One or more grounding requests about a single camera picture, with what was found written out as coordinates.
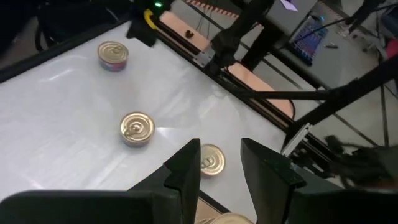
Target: metal rod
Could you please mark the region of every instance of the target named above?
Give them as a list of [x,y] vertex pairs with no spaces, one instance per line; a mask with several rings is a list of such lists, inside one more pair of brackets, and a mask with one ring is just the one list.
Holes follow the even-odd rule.
[[234,91],[234,94],[254,99],[327,100],[329,91]]

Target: black cable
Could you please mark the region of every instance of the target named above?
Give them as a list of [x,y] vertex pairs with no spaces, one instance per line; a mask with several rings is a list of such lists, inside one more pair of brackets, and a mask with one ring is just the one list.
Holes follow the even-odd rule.
[[390,146],[390,139],[388,133],[388,122],[387,122],[387,110],[386,110],[386,93],[384,92],[384,85],[380,86],[381,91],[381,114],[383,118],[383,134],[384,134],[384,145]]
[[[380,27],[379,27],[379,12],[376,12],[376,32],[377,39],[380,41]],[[384,90],[384,84],[380,86],[380,97],[381,97],[381,116],[383,120],[383,135],[384,135],[384,146],[390,147],[390,139],[388,132],[388,122],[387,122],[387,106],[386,106],[386,92]]]

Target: floor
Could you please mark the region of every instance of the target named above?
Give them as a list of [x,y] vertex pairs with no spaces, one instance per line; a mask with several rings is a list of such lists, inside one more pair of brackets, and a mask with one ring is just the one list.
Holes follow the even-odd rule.
[[[345,1],[343,7],[347,7],[347,9],[352,11],[360,5],[360,2],[361,0]],[[337,17],[334,12],[331,12],[322,3],[318,3],[315,6],[315,10],[326,17],[326,22],[334,21]],[[180,0],[176,0],[173,12],[192,27],[197,27],[203,35],[209,36],[209,38],[212,38],[219,31],[215,26],[208,25],[205,19],[201,19],[199,14]],[[207,12],[207,14],[209,16],[211,15],[211,17],[223,27],[228,27],[233,22],[232,18],[219,15],[215,12]],[[4,68],[22,58],[37,53],[34,48],[34,31],[36,24],[37,21],[32,19],[24,31],[16,38],[14,46],[3,58],[0,58],[0,68]],[[259,28],[252,30],[244,37],[243,42],[247,45],[251,45],[259,32]],[[351,43],[349,45],[351,49],[348,51],[349,53],[347,55],[344,55],[346,60],[341,69],[343,73],[343,78],[341,79],[342,85],[364,75],[367,71],[377,66],[376,56],[372,53],[366,54],[362,52],[361,48],[363,45],[359,40],[348,38],[347,41]],[[244,53],[245,50],[240,48],[236,53],[236,58],[241,58]],[[270,66],[261,63],[255,69],[254,73],[276,90],[313,90],[308,83],[272,55],[267,56],[266,60],[300,85],[300,88],[297,88],[291,82],[280,76],[275,70],[270,68]],[[294,104],[297,110],[295,119],[299,119],[318,105],[318,103],[314,101],[294,101]],[[398,112],[398,99],[389,91],[386,91],[386,107],[390,144],[398,144],[398,135],[395,134],[398,131],[398,116],[396,116]],[[376,144],[383,145],[384,133],[380,89],[373,91],[354,102],[352,105],[339,111],[336,116],[331,116],[322,121],[320,124],[314,126],[311,132],[320,139],[323,139],[327,135],[334,134],[344,142],[353,142],[366,146],[370,146],[372,142],[375,142]]]

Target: silver can lid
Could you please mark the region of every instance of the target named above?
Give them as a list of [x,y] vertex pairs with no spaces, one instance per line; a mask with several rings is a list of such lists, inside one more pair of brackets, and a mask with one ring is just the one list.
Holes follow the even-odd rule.
[[141,112],[132,112],[122,119],[120,130],[129,146],[141,146],[154,135],[155,124],[150,116]]
[[116,41],[106,41],[98,46],[98,56],[108,63],[123,63],[129,56],[129,50]]
[[201,146],[200,152],[202,173],[214,176],[220,174],[225,168],[225,156],[221,149],[212,144],[204,144]]
[[225,213],[215,218],[211,224],[253,224],[253,222],[236,213]]

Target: tin can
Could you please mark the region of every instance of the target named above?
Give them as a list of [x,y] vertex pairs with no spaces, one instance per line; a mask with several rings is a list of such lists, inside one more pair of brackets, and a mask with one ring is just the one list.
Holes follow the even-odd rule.
[[98,46],[98,57],[101,66],[109,71],[117,72],[126,67],[129,50],[123,44],[106,41]]
[[202,145],[200,159],[200,170],[203,174],[207,176],[218,175],[225,168],[225,156],[221,149],[215,145]]
[[124,143],[130,147],[141,147],[154,135],[155,124],[150,116],[141,112],[132,112],[122,119],[120,131]]
[[195,224],[253,224],[253,222],[236,213],[225,213],[216,218],[200,220]]

